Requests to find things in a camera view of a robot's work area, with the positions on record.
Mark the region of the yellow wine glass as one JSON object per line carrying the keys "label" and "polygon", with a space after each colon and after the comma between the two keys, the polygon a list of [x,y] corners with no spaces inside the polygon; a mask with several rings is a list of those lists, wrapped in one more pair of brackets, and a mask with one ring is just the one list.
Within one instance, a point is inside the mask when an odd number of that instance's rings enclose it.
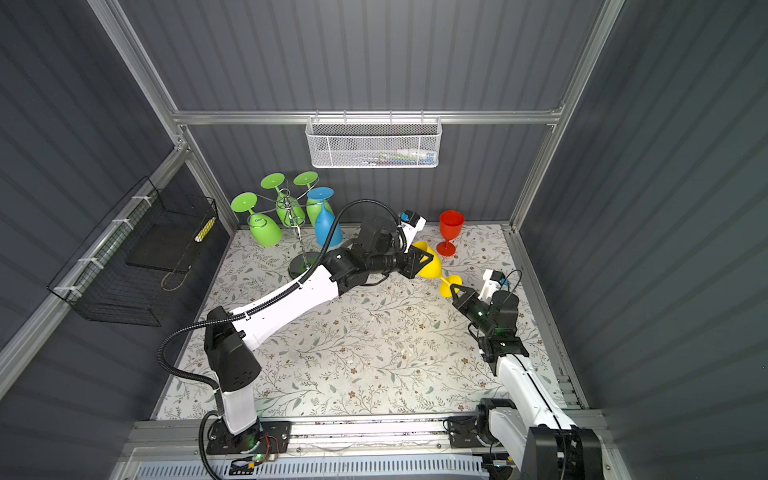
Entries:
{"label": "yellow wine glass", "polygon": [[449,286],[451,284],[462,285],[462,278],[459,275],[444,276],[441,258],[425,241],[415,242],[412,245],[434,255],[434,259],[419,273],[418,276],[425,279],[439,279],[441,281],[439,287],[440,294],[445,298],[451,298]]}

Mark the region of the red wine glass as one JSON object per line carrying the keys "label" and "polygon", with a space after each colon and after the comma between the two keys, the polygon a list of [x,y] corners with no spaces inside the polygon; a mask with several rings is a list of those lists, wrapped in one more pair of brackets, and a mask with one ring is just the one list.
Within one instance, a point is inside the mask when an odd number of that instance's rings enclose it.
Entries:
{"label": "red wine glass", "polygon": [[439,217],[439,230],[443,238],[436,251],[444,257],[453,256],[456,252],[456,246],[452,243],[462,231],[465,222],[464,216],[456,210],[444,211]]}

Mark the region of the blue wine glass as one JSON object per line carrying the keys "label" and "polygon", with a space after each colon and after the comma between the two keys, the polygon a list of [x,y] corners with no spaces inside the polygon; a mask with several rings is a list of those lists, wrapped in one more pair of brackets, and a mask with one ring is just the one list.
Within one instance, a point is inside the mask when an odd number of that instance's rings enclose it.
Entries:
{"label": "blue wine glass", "polygon": [[[334,191],[329,187],[317,187],[313,191],[313,194],[317,195],[320,201],[323,201],[325,199],[329,200],[334,195]],[[317,243],[320,246],[323,246],[327,239],[330,239],[330,248],[337,247],[342,243],[343,235],[341,228],[336,226],[334,229],[332,229],[332,225],[335,220],[336,217],[333,212],[330,213],[322,208],[322,211],[317,218],[316,224],[313,226]]]}

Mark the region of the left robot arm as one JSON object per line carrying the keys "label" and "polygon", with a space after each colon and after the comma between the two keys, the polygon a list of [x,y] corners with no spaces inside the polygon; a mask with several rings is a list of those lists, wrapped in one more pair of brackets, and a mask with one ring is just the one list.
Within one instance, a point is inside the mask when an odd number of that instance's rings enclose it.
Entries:
{"label": "left robot arm", "polygon": [[261,365],[254,351],[314,307],[368,286],[372,275],[387,279],[397,272],[414,278],[434,258],[412,245],[425,225],[426,219],[410,210],[400,214],[398,223],[389,217],[367,219],[355,238],[318,256],[313,271],[233,311],[230,317],[221,307],[209,312],[208,319],[218,323],[205,328],[204,351],[218,383],[220,422],[236,447],[253,450],[260,443],[260,421],[251,386],[261,373]]}

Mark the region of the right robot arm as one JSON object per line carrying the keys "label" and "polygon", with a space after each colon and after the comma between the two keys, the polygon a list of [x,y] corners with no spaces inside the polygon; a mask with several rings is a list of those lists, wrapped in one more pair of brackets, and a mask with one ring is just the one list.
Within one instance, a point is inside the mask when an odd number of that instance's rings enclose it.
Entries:
{"label": "right robot arm", "polygon": [[602,479],[600,439],[556,404],[517,336],[519,298],[501,290],[482,297],[458,284],[449,291],[452,305],[477,330],[483,361],[510,397],[480,409],[477,432],[503,446],[521,479]]}

